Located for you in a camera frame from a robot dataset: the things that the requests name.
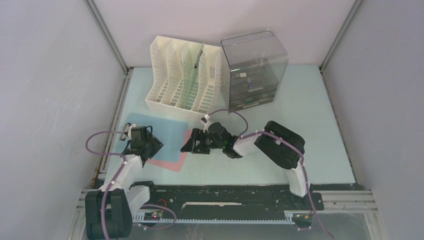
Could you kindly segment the blue folder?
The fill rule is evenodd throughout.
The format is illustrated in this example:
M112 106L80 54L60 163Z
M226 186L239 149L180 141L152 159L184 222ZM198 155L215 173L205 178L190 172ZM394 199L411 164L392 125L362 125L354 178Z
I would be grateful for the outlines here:
M153 135L164 144L152 159L177 161L179 146L183 143L184 135L188 130L187 122L136 113L129 114L126 121L137 126L152 126Z

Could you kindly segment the pink folder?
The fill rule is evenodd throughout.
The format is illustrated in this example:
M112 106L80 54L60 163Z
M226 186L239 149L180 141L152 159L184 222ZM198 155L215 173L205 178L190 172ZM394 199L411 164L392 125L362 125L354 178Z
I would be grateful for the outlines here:
M190 138L192 133L192 130L187 130L186 133L184 134L184 138L182 141L182 144L179 146L178 148L178 156L177 156L177 161L176 162L171 162L171 161L165 161L165 160L160 160L157 158L153 158L150 159L147 163L153 166L157 166L166 170L170 170L173 172L180 172L181 168L183 167L183 164L187 158L188 153L187 152L181 152L180 149L182 148L182 146L188 141L188 139Z

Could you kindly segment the green clipboard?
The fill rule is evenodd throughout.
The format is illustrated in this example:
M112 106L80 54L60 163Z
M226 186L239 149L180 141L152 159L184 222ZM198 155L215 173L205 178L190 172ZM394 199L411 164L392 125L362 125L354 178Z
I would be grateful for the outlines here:
M198 70L199 70L198 68L199 68L201 56L203 54L203 48L204 48L204 43L202 43L198 46L196 59L195 59L195 62L193 64L192 71L190 72L190 80L189 80L189 84L188 84L188 87L187 87L187 94L185 95L185 99L184 99L184 103L183 103L184 109L186 109L186 110L190 110L192 108L192 105L193 105L192 103L189 103L189 98L190 98L190 95L192 94L192 91L194 89L194 85L196 83L196 78L198 76Z

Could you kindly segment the smoky transparent drawer cabinet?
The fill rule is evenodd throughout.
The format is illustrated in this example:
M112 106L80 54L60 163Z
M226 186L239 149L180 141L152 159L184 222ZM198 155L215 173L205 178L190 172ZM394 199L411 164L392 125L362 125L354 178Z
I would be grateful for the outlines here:
M262 30L220 41L229 68L227 106L240 111L272 103L280 88L289 56L275 33ZM248 78L253 91L248 89Z

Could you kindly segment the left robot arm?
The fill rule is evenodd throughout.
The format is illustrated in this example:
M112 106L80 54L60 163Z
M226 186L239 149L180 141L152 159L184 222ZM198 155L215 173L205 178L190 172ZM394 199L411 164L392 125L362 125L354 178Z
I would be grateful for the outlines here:
M150 190L151 183L139 185L135 178L163 143L154 136L151 125L129 124L122 135L129 139L124 150L117 153L118 169L109 181L87 193L84 199L89 240L127 238L132 231L133 217L142 205L153 208L158 202L158 194Z

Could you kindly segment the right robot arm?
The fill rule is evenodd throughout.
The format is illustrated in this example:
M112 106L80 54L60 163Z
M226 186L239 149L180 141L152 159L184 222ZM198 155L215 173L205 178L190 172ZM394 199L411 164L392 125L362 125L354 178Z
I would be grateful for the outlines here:
M219 149L230 159L240 159L256 150L265 154L278 167L284 169L291 194L291 204L304 209L311 202L310 183L304 169L305 140L299 134L270 120L263 130L246 136L236 136L219 122L206 123L194 128L182 153L208 155Z

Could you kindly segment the white file organizer rack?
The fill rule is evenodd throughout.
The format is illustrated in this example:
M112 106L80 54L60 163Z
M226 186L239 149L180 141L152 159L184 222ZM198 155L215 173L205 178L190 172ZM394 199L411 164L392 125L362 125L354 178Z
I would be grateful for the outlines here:
M213 109L225 78L222 48L209 44L204 44L194 89L189 96L191 109L184 109L200 44L160 35L155 37L150 45L153 85L145 98L150 110L195 120Z

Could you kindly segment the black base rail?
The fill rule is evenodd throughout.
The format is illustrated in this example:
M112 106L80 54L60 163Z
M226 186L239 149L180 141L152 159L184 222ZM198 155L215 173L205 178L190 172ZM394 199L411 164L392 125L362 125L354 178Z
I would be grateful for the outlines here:
M149 181L150 199L172 210L163 219L179 221L284 221L285 214L324 210L322 195L292 194L287 184L277 185L155 185Z

